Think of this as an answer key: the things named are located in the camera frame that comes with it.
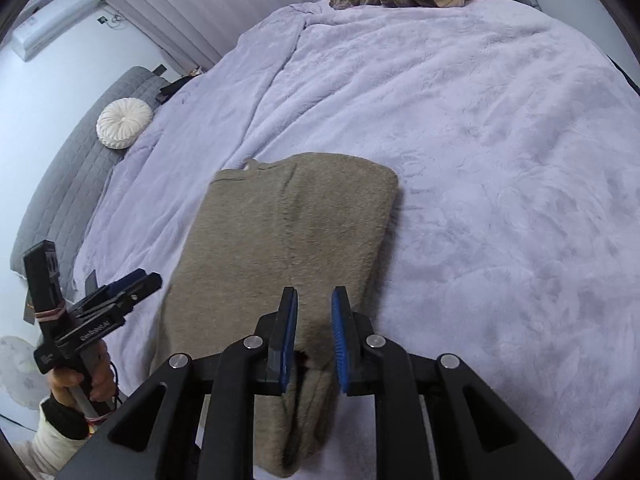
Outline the left forearm white sleeve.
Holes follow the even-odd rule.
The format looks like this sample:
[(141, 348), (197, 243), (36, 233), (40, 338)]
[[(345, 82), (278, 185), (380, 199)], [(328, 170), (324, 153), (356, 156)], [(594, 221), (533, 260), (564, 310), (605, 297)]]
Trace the left forearm white sleeve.
[(40, 402), (32, 440), (18, 444), (15, 452), (35, 479), (53, 479), (90, 437), (85, 416), (49, 396)]

